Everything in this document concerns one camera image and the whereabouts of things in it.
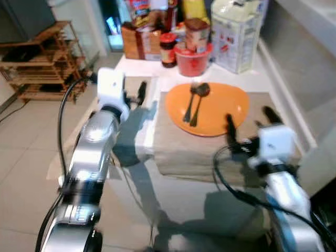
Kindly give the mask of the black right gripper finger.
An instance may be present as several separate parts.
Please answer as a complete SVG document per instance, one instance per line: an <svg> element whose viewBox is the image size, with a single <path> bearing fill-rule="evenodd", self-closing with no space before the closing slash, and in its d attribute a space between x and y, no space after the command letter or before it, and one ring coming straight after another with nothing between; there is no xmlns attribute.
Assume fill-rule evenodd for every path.
<svg viewBox="0 0 336 252"><path fill-rule="evenodd" d="M228 146L237 146L237 127L230 113L225 115L226 120L226 144Z"/></svg>
<svg viewBox="0 0 336 252"><path fill-rule="evenodd" d="M262 108L262 113L267 118L267 124L262 124L263 127L277 127L278 125L284 125L283 120L279 114L271 107L264 106Z"/></svg>

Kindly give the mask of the orange plate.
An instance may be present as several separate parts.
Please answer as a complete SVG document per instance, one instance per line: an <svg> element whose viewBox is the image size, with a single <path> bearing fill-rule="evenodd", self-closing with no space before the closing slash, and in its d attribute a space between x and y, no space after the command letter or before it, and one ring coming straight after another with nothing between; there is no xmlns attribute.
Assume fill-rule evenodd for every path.
<svg viewBox="0 0 336 252"><path fill-rule="evenodd" d="M247 117L250 98L242 89L228 86L221 82L209 82L209 95L203 99L198 115L197 127L190 127L190 122L183 122L183 115L190 100L192 83L183 83L165 93L165 111L172 122L181 130L195 136L218 137L226 134L225 115L233 116L236 127ZM195 94L192 115L196 110L199 96Z"/></svg>

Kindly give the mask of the dark jar with red lid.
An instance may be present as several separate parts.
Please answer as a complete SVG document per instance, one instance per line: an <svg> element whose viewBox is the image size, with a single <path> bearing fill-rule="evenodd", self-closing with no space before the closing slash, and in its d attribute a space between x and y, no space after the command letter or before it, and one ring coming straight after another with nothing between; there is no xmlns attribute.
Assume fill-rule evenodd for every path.
<svg viewBox="0 0 336 252"><path fill-rule="evenodd" d="M166 69L171 69L177 65L174 48L177 44L177 36L171 32L159 36L159 46L161 48L161 63Z"/></svg>

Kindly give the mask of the brown cardboard box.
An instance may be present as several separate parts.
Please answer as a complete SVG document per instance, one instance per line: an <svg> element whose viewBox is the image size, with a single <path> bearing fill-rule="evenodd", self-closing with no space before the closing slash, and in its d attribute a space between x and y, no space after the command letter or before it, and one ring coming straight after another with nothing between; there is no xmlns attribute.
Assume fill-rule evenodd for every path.
<svg viewBox="0 0 336 252"><path fill-rule="evenodd" d="M124 56L135 60L161 60L160 36L162 31L152 26L135 27L131 22L121 26Z"/></svg>

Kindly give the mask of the dark metal spoon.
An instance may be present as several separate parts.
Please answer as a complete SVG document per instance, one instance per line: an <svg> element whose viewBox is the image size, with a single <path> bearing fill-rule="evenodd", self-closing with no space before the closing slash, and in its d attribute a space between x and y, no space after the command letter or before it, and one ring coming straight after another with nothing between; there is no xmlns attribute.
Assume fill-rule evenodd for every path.
<svg viewBox="0 0 336 252"><path fill-rule="evenodd" d="M204 82L200 86L197 87L197 95L199 96L199 101L196 106L196 110L194 111L192 118L190 120L190 127L197 127L197 121L198 121L198 115L200 112L201 103L204 98L206 98L209 95L209 92L211 91L211 88L209 87L208 82Z"/></svg>

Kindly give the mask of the dark metal fork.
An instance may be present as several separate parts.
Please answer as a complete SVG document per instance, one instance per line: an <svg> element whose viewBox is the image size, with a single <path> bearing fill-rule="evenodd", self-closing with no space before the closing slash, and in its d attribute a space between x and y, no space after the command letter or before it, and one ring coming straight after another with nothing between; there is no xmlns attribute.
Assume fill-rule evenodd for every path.
<svg viewBox="0 0 336 252"><path fill-rule="evenodd" d="M190 96L190 100L189 100L187 109L186 109L186 111L183 115L183 119L182 119L183 122L189 122L191 120L192 105L193 105L193 102L194 102L195 94L197 94L197 87L198 87L198 85L197 85L196 82L193 82L191 84L191 87L190 87L191 96Z"/></svg>

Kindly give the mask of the beige cloth placemat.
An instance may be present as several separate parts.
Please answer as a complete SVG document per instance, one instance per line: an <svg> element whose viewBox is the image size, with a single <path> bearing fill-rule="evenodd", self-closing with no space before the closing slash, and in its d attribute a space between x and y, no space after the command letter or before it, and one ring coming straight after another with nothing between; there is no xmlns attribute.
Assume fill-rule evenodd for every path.
<svg viewBox="0 0 336 252"><path fill-rule="evenodd" d="M237 141L255 137L258 123L267 124L263 107L275 108L267 92L250 92L247 117L237 127ZM154 128L153 154L159 173L168 177L212 182L212 154L227 144L225 136L200 137L185 132L172 120L161 94Z"/></svg>

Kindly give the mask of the red plastic tub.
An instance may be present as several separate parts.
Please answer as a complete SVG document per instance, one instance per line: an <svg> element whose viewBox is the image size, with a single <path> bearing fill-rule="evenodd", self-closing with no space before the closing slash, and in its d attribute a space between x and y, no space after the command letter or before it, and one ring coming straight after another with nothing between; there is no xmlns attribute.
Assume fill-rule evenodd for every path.
<svg viewBox="0 0 336 252"><path fill-rule="evenodd" d="M211 64L212 44L206 46L201 53L194 53L187 50L183 44L178 44L173 49L175 52L178 71L185 77L199 77L204 74Z"/></svg>

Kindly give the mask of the tin can with brown lid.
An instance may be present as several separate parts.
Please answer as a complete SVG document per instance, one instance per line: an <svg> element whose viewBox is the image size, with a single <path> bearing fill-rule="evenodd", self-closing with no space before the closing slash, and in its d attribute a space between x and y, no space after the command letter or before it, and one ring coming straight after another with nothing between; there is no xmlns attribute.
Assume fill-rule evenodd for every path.
<svg viewBox="0 0 336 252"><path fill-rule="evenodd" d="M208 48L209 23L201 18L188 18L184 22L185 45L195 54L204 53Z"/></svg>

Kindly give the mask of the red snack bag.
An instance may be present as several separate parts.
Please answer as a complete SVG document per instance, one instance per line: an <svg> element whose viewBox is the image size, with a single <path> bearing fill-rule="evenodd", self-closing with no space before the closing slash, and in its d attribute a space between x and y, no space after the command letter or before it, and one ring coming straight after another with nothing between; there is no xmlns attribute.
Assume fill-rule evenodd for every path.
<svg viewBox="0 0 336 252"><path fill-rule="evenodd" d="M163 26L170 0L124 0L134 27Z"/></svg>

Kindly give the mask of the dark red sauce bottle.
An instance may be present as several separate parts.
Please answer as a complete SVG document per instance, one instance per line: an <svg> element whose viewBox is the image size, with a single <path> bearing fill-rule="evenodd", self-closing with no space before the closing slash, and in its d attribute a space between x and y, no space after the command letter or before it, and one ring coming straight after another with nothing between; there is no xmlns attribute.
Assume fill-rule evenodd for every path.
<svg viewBox="0 0 336 252"><path fill-rule="evenodd" d="M171 32L177 26L177 10L179 0L166 0L165 14L163 17L164 32Z"/></svg>

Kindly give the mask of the wooden slatted shelf rack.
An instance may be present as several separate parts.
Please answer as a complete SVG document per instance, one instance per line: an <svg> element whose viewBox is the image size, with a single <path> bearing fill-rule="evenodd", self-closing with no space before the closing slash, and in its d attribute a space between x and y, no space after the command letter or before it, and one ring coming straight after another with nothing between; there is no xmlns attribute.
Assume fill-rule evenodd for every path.
<svg viewBox="0 0 336 252"><path fill-rule="evenodd" d="M2 59L19 49L35 55L27 60ZM58 20L29 41L0 44L0 80L23 101L60 99L72 81L84 76L86 65L86 52L69 20Z"/></svg>

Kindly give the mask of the yellow bottle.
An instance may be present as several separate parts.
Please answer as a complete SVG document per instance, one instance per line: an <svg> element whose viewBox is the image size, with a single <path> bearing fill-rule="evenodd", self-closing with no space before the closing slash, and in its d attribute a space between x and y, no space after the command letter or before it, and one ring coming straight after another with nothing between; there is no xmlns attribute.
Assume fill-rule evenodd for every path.
<svg viewBox="0 0 336 252"><path fill-rule="evenodd" d="M206 23L211 23L204 0L182 0L183 17L185 19L198 18Z"/></svg>

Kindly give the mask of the dark grey television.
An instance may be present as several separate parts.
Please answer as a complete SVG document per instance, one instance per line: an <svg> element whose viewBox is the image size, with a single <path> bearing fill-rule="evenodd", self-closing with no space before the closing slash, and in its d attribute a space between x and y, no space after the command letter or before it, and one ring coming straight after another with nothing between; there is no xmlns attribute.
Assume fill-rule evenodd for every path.
<svg viewBox="0 0 336 252"><path fill-rule="evenodd" d="M47 0L0 0L0 44L26 43L56 21Z"/></svg>

